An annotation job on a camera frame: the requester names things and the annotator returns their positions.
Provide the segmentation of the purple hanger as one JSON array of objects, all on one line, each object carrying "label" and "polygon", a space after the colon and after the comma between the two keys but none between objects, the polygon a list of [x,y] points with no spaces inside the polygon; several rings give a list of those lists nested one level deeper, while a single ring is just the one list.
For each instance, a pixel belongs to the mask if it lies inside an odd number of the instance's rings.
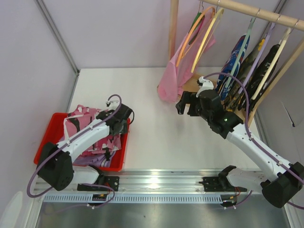
[{"label": "purple hanger", "polygon": [[241,65],[241,69],[239,71],[239,81],[242,82],[243,86],[245,86],[259,63],[259,59],[262,56],[262,53],[267,45],[267,42],[272,34],[273,28],[275,27],[275,23],[271,23],[270,28],[267,33],[261,40],[257,43],[254,49],[249,53],[247,58],[243,61]]}]

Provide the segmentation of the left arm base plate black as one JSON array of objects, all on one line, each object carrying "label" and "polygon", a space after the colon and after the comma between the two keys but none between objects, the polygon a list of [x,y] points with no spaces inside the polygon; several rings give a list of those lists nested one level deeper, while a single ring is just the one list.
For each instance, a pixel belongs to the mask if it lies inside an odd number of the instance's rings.
[{"label": "left arm base plate black", "polygon": [[114,191],[118,191],[119,188],[120,177],[118,176],[102,176],[99,177],[93,185],[97,186],[89,186],[84,184],[78,184],[78,191],[109,191],[109,189],[104,187],[99,187],[99,185],[107,186],[112,188]]}]

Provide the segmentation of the black patterned trousers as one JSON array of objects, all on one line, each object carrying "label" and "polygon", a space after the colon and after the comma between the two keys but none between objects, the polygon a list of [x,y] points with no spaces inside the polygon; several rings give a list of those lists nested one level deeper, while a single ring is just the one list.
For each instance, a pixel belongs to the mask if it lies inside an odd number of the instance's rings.
[{"label": "black patterned trousers", "polygon": [[258,66],[257,70],[255,71],[254,75],[252,76],[250,82],[247,84],[246,91],[248,93],[249,98],[249,114],[251,113],[252,109],[254,108],[254,105],[256,101],[252,99],[252,96],[256,92],[262,78],[266,74],[272,60],[274,59],[278,49],[280,47],[280,44],[273,45],[271,49],[269,50],[268,54],[262,61],[262,63]]}]

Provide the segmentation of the blue patterned trousers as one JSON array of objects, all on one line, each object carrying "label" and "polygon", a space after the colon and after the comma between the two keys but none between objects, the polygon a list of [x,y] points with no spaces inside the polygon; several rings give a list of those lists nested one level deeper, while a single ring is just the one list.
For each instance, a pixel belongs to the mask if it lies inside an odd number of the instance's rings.
[{"label": "blue patterned trousers", "polygon": [[[238,42],[236,43],[235,47],[231,51],[231,55],[226,61],[225,65],[223,66],[221,72],[230,74],[230,71],[232,69],[232,66],[235,61],[235,55],[233,54],[234,51],[237,49]],[[216,92],[220,95],[221,101],[224,101],[227,97],[230,89],[232,88],[233,79],[231,77],[225,76],[225,75],[219,75],[217,79],[217,85],[216,85]]]}]

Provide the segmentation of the mint green hanger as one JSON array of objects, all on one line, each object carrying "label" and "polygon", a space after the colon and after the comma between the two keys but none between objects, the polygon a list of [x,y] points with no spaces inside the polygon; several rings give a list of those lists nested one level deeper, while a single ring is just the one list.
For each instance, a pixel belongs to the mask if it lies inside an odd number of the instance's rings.
[{"label": "mint green hanger", "polygon": [[250,20],[250,24],[247,28],[246,33],[239,39],[237,49],[233,52],[235,55],[235,61],[232,66],[232,69],[230,71],[230,74],[232,76],[236,76],[238,74],[238,71],[240,69],[240,65],[242,62],[243,57],[245,56],[245,52],[247,50],[249,41],[250,41],[250,35],[253,28],[253,25],[255,23],[256,18],[252,17]]}]

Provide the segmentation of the pink camouflage trousers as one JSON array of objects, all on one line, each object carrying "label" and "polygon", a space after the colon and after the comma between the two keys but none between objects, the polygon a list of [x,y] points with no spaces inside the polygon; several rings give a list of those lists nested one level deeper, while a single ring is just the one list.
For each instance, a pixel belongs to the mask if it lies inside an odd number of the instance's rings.
[{"label": "pink camouflage trousers", "polygon": [[[61,140],[66,140],[87,127],[101,111],[101,109],[78,105],[75,111],[68,113],[63,120],[64,136]],[[113,156],[121,148],[121,136],[109,135],[87,148],[77,157],[74,165],[109,167]]]}]

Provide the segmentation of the yellow hanger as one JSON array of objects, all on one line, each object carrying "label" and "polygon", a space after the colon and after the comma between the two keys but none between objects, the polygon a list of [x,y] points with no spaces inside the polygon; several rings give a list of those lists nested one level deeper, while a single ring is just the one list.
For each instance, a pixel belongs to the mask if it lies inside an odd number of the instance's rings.
[{"label": "yellow hanger", "polygon": [[202,56],[204,50],[208,46],[209,41],[210,41],[210,39],[213,36],[214,30],[217,28],[217,26],[218,26],[218,24],[219,24],[219,22],[221,20],[221,17],[223,16],[223,14],[224,14],[224,9],[220,8],[219,10],[217,10],[217,12],[215,13],[214,17],[212,18],[212,20],[211,20],[211,22],[209,24],[209,27],[207,28],[207,31],[205,33],[205,36],[202,39],[202,42],[201,42],[200,47],[199,47],[199,49],[197,51],[197,54],[196,54],[196,56],[194,58],[194,61],[193,61],[192,67],[191,67],[191,72],[192,73],[194,73],[196,65],[197,65],[200,57]]}]

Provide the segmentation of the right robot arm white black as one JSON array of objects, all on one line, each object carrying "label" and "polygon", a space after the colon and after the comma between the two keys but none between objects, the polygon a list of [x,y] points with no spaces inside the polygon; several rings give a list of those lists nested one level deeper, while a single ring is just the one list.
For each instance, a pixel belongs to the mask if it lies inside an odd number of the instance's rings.
[{"label": "right robot arm white black", "polygon": [[184,113],[186,105],[189,105],[189,116],[202,117],[213,132],[237,146],[263,172],[264,176],[259,177],[253,172],[233,168],[226,175],[230,185],[260,192],[276,208],[282,208],[302,189],[303,165],[290,163],[255,139],[241,118],[223,108],[216,91],[207,89],[200,94],[184,91],[176,104],[178,114]]}]

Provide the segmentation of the aluminium mounting rail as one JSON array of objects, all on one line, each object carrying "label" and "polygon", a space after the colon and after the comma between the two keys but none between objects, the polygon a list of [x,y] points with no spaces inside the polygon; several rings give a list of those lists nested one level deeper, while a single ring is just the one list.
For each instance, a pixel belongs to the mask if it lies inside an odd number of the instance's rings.
[{"label": "aluminium mounting rail", "polygon": [[118,193],[125,194],[200,194],[199,184],[205,176],[217,176],[217,170],[129,170],[106,171],[106,176],[118,176]]}]

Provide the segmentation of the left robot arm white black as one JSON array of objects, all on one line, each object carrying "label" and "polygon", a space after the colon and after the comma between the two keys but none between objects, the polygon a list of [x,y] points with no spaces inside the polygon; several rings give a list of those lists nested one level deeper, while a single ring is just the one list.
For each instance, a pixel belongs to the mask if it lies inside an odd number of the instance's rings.
[{"label": "left robot arm white black", "polygon": [[72,116],[77,132],[56,144],[48,142],[43,146],[36,174],[57,191],[70,184],[95,183],[99,169],[92,165],[74,165],[74,161],[101,139],[127,133],[127,120],[131,114],[133,110],[124,104],[114,110],[85,114],[88,123],[83,129],[78,117]]}]

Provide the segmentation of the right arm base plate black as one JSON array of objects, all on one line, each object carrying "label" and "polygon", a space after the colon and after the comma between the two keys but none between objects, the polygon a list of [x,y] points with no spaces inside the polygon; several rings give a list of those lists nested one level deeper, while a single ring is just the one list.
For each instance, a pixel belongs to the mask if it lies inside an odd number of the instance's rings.
[{"label": "right arm base plate black", "polygon": [[199,184],[203,185],[205,192],[247,192],[246,188],[232,186],[226,178],[218,176],[203,177]]}]

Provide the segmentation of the orange hanger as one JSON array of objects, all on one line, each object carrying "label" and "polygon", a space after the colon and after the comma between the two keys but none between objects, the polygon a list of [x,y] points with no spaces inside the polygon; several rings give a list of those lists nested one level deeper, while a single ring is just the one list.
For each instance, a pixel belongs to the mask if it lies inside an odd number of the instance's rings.
[{"label": "orange hanger", "polygon": [[210,22],[214,17],[214,15],[215,15],[214,7],[208,7],[203,11],[198,11],[189,32],[185,36],[185,39],[183,40],[180,46],[178,56],[175,62],[176,67],[180,65],[181,60],[187,54],[188,50],[193,46],[193,42],[195,42],[200,36],[200,29],[202,27],[203,22],[204,21]]}]

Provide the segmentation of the olive camouflage trousers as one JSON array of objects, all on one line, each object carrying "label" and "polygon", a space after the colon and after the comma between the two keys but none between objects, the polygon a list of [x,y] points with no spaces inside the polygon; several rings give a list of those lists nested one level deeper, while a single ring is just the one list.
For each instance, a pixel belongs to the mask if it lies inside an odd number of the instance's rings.
[{"label": "olive camouflage trousers", "polygon": [[[245,78],[247,77],[259,51],[261,50],[264,44],[265,38],[261,39],[260,42],[253,48],[253,50],[249,53],[249,55],[245,58],[240,66],[240,70],[236,76],[236,78],[240,82],[244,82]],[[235,111],[236,105],[234,104],[236,100],[239,98],[240,94],[238,94],[238,90],[241,86],[234,81],[228,96],[224,100],[224,106],[228,111]]]}]

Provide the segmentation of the plain pink garment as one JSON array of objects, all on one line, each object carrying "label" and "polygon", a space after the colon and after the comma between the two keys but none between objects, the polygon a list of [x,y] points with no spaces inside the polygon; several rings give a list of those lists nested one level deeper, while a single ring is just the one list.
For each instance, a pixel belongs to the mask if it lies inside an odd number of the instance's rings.
[{"label": "plain pink garment", "polygon": [[195,42],[193,42],[193,46],[188,50],[187,54],[180,61],[180,65],[178,67],[175,66],[175,62],[182,43],[168,62],[163,76],[157,86],[157,93],[161,100],[165,102],[176,102],[178,96],[182,94],[183,86],[192,78],[194,74],[191,72],[191,67],[210,22],[203,22],[202,27],[199,31],[200,36]]}]

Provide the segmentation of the cream hanger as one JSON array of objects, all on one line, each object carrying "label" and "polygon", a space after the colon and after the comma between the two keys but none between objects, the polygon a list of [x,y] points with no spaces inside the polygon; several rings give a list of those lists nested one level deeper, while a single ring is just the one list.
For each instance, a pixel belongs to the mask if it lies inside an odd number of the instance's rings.
[{"label": "cream hanger", "polygon": [[288,40],[288,38],[289,38],[290,33],[291,33],[291,29],[290,29],[290,28],[287,28],[287,29],[285,30],[285,32],[284,32],[284,35],[283,35],[282,39],[281,39],[280,42],[279,42],[280,47],[278,48],[278,50],[277,50],[277,52],[276,52],[274,58],[272,59],[272,61],[271,61],[271,63],[270,63],[269,68],[267,69],[265,75],[263,76],[263,78],[262,78],[260,84],[258,85],[258,87],[257,87],[257,89],[256,89],[256,91],[255,91],[255,93],[254,93],[253,96],[252,96],[252,99],[253,99],[253,100],[255,100],[256,97],[259,95],[259,92],[260,92],[261,89],[263,88],[264,83],[265,83],[266,80],[268,79],[268,77],[269,77],[269,75],[270,75],[272,69],[274,68],[275,64],[277,63],[277,61],[278,61],[278,59],[279,59],[279,57],[280,57],[280,55],[281,55],[281,52],[283,51],[284,46],[286,45],[286,42],[287,42],[287,40]]}]

